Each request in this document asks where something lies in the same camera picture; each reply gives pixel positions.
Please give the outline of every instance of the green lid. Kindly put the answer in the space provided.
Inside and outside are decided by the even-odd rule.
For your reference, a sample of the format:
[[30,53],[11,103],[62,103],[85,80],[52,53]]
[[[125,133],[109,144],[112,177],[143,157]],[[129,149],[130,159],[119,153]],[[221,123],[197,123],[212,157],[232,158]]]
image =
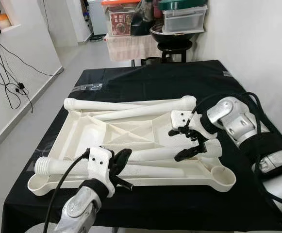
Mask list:
[[206,4],[207,0],[161,0],[159,8],[163,11],[180,10]]

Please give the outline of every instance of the black stool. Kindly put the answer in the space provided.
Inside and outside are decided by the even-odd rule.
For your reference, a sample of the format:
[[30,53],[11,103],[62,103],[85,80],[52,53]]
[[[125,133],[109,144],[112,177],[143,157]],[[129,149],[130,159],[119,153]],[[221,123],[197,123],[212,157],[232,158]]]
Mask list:
[[182,62],[186,62],[186,51],[192,47],[193,43],[190,40],[172,43],[159,43],[158,49],[162,51],[161,63],[166,63],[166,56],[169,54],[181,54]]

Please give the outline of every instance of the stool leg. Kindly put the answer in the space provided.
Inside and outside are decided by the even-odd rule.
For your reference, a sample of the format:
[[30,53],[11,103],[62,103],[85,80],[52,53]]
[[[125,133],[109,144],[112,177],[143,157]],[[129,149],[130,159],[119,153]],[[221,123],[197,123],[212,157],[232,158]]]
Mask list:
[[186,50],[182,52],[182,63],[186,63]]
[[166,63],[166,53],[164,51],[162,52],[161,63]]

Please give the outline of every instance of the white wall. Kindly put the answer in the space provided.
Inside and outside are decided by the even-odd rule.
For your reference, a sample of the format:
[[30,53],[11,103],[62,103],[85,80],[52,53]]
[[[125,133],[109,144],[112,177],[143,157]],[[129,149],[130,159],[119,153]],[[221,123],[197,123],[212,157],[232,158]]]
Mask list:
[[195,60],[218,59],[282,133],[282,0],[209,0]]
[[[61,64],[36,0],[1,0],[1,2],[6,6],[12,22],[20,25],[2,32],[0,42],[37,69],[47,74],[54,74],[61,68]],[[39,74],[23,65],[12,55],[6,52],[4,54],[18,81],[24,83],[29,91],[30,98],[33,98],[51,79],[51,76]],[[4,93],[4,87],[0,86],[0,134],[27,104],[28,100],[22,96],[20,108],[12,110]]]
[[[43,0],[37,0],[47,23]],[[45,1],[50,36],[55,47],[77,46],[91,34],[83,17],[80,0]]]
[[66,2],[74,25],[77,41],[83,42],[91,35],[91,32],[84,20],[81,2],[80,0],[66,0]]
[[77,38],[65,0],[37,0],[46,24],[45,7],[49,22],[50,36],[55,47],[78,46]]

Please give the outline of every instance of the black cable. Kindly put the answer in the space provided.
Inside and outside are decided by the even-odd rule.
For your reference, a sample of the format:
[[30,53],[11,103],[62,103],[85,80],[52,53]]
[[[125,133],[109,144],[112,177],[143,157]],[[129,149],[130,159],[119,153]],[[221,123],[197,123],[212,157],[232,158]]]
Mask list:
[[92,34],[89,37],[89,41],[90,42],[99,42],[99,41],[102,41],[102,39],[103,39],[103,35],[94,35],[94,34]]
[[[6,57],[5,57],[5,61],[6,61],[6,63],[7,63],[8,68],[9,68],[10,71],[13,73],[13,71],[11,70],[11,68],[10,68],[9,65],[8,65],[8,62],[7,62]],[[4,69],[4,71],[5,71],[5,74],[6,74],[6,76],[7,76],[7,79],[8,79],[8,83],[5,83],[5,81],[3,80],[2,74],[0,73],[0,76],[1,76],[1,78],[2,78],[2,80],[3,80],[3,82],[4,82],[4,84],[2,84],[2,83],[0,83],[0,84],[5,86],[5,93],[6,93],[6,96],[7,96],[7,98],[8,98],[8,101],[9,101],[9,104],[10,104],[11,108],[12,108],[12,109],[18,108],[18,107],[21,105],[21,99],[19,98],[19,96],[17,96],[16,93],[14,93],[14,92],[12,92],[12,91],[10,91],[10,90],[8,89],[8,85],[9,85],[9,84],[14,85],[14,86],[16,87],[16,92],[18,92],[20,95],[26,96],[26,98],[28,99],[28,101],[29,101],[29,103],[30,103],[30,105],[31,105],[31,113],[33,113],[33,104],[32,104],[32,102],[31,102],[31,100],[30,100],[30,98],[29,98],[29,96],[28,96],[28,93],[26,93],[26,91],[23,90],[23,88],[20,88],[20,83],[19,83],[19,82],[10,74],[10,72],[6,69],[1,54],[0,54],[0,65],[3,67],[3,69]],[[9,76],[17,83],[17,85],[10,82]],[[11,101],[10,101],[10,99],[9,99],[9,97],[8,97],[8,94],[7,94],[7,91],[8,91],[9,93],[12,93],[13,95],[15,95],[15,96],[18,98],[18,100],[19,100],[19,105],[18,105],[16,108],[12,107]]]
[[35,67],[33,67],[32,65],[26,63],[25,61],[23,61],[18,55],[14,54],[13,52],[10,52],[7,48],[4,47],[4,45],[2,45],[0,43],[0,46],[5,49],[7,52],[9,52],[10,54],[12,54],[13,56],[15,56],[16,58],[18,58],[22,63],[26,64],[27,66],[31,67],[32,69],[34,69],[35,71],[37,71],[38,73],[41,73],[41,74],[44,74],[44,75],[47,75],[47,76],[56,76],[56,75],[59,75],[59,74],[62,74],[64,72],[64,70],[62,70],[61,72],[57,73],[57,74],[46,74],[38,69],[36,69]]
[[[1,79],[2,79],[2,81],[3,81],[3,83],[0,83],[0,85],[3,85],[3,86],[4,86],[4,91],[5,91],[5,94],[6,94],[6,96],[7,96],[9,105],[10,105],[11,109],[15,110],[15,109],[17,109],[17,108],[21,105],[21,99],[19,98],[19,96],[18,96],[16,93],[14,93],[14,92],[12,92],[11,90],[8,89],[8,85],[9,85],[9,84],[12,84],[12,83],[10,83],[9,77],[7,77],[7,78],[8,78],[8,83],[5,82],[5,80],[4,80],[4,78],[3,78],[2,74],[1,74],[1,72],[0,72],[0,77],[1,77]],[[18,101],[19,101],[19,104],[18,104],[16,107],[13,107],[13,106],[12,106],[11,100],[10,100],[10,98],[9,98],[7,92],[9,92],[9,93],[11,93],[11,94],[13,94],[14,96],[17,97],[17,99],[18,99]]]
[[44,4],[44,9],[45,9],[45,16],[46,16],[46,22],[47,22],[47,29],[48,29],[48,33],[50,33],[49,22],[48,22],[47,11],[46,11],[46,5],[45,5],[45,0],[43,0],[43,4]]
[[[243,101],[241,99],[242,96],[253,96],[256,103],[255,103],[255,119],[256,119],[256,128],[257,128],[257,134],[261,134],[262,133],[262,130],[261,130],[261,120],[260,120],[260,113],[262,113],[263,115],[265,115],[264,113],[264,110],[262,108],[262,105],[261,105],[261,102],[259,100],[259,98],[257,97],[256,94],[252,93],[252,92],[243,92],[243,93],[217,93],[217,94],[213,94],[213,95],[210,95],[210,96],[207,96],[206,98],[202,99],[193,109],[192,113],[195,113],[196,110],[207,100],[213,98],[213,97],[217,97],[217,96],[233,96],[233,97],[236,97],[236,98],[239,98],[241,101]],[[282,204],[282,199],[273,195],[272,193],[268,192],[266,190],[266,188],[264,187],[262,181],[260,180],[260,167],[259,167],[259,164],[261,162],[261,154],[259,152],[259,144],[258,143],[255,143],[255,152],[256,152],[256,161],[255,161],[255,170],[254,170],[254,174],[256,175],[257,177],[257,180],[258,180],[258,186],[262,189],[262,191],[267,194],[268,197],[270,197],[271,199],[273,200],[276,200],[277,202],[281,203]]]
[[89,154],[90,154],[90,149],[87,149],[87,151],[82,154],[79,158],[77,158],[73,163],[72,165],[66,170],[66,172],[64,173],[64,175],[61,177],[57,187],[55,188],[54,192],[53,192],[53,195],[51,197],[51,200],[50,200],[50,203],[49,203],[49,206],[48,206],[48,210],[47,210],[47,214],[46,214],[46,219],[45,219],[45,225],[44,225],[44,230],[43,230],[43,233],[47,233],[47,229],[48,229],[48,225],[49,225],[49,220],[50,220],[50,213],[51,213],[51,208],[53,206],[53,202],[54,202],[54,199],[55,199],[55,196],[57,195],[63,181],[65,180],[65,178],[67,177],[67,175],[69,174],[69,172],[73,169],[73,167],[81,160],[81,159],[84,159],[84,158],[89,158]]
[[1,54],[0,54],[0,60],[1,60],[1,65],[3,66],[4,71],[5,71],[5,74],[6,74],[7,78],[8,78],[8,82],[10,83],[10,79],[9,79],[9,77],[8,77],[7,70],[6,70],[6,68],[5,68],[5,65],[4,65],[3,59],[2,59],[2,57],[1,57]]
[[8,70],[6,70],[6,71],[7,71],[7,73],[9,74],[9,76],[10,76],[16,83],[19,83],[19,82],[15,79],[15,77],[13,77],[13,76],[10,74],[10,72],[9,72]]

